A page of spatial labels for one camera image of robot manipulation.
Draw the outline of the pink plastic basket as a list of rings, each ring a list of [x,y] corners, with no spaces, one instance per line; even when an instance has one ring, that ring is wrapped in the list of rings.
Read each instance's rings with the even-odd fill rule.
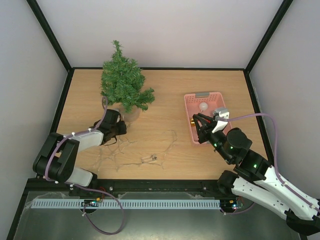
[[[208,104],[208,109],[201,112],[199,104],[205,102]],[[188,128],[191,137],[191,142],[194,146],[204,146],[198,142],[198,135],[195,126],[190,125],[190,119],[194,114],[202,113],[206,116],[213,117],[213,111],[220,107],[226,107],[223,96],[220,92],[198,92],[188,93],[184,95],[185,112],[188,120]]]

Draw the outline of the clear string lights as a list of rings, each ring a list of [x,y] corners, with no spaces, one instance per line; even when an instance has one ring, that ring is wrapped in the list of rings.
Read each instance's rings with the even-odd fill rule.
[[[168,153],[175,146],[178,140],[176,131],[170,129],[155,135],[148,135],[141,139],[133,139],[125,135],[118,138],[117,142],[105,144],[96,158],[91,170],[96,173],[107,167],[119,172],[125,167],[159,167],[164,169]],[[142,164],[141,158],[157,155],[157,161],[149,164]]]

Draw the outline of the small green christmas tree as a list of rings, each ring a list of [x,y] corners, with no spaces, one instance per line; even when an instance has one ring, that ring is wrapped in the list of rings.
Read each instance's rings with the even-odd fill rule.
[[[122,45],[113,40],[114,52],[111,59],[102,65],[101,95],[106,98],[107,106],[120,104],[126,113],[131,113],[134,107],[147,111],[155,101],[154,89],[143,90],[145,76],[133,58],[123,55]]]

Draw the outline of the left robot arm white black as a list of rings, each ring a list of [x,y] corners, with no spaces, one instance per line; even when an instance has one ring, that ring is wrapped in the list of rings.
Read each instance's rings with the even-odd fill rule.
[[[32,170],[56,184],[69,184],[71,188],[96,188],[98,176],[75,166],[78,153],[105,145],[126,133],[127,126],[120,112],[106,109],[102,119],[84,131],[72,132],[69,135],[50,133],[33,162]]]

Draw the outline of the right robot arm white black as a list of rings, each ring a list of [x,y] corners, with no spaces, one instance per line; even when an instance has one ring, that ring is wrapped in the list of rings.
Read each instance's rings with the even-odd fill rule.
[[[288,180],[276,166],[251,150],[252,141],[240,128],[224,129],[229,122],[227,109],[216,110],[212,117],[193,115],[199,143],[209,142],[224,161],[233,165],[217,181],[218,191],[244,197],[265,207],[286,221],[299,234],[310,236],[320,231],[320,202]]]

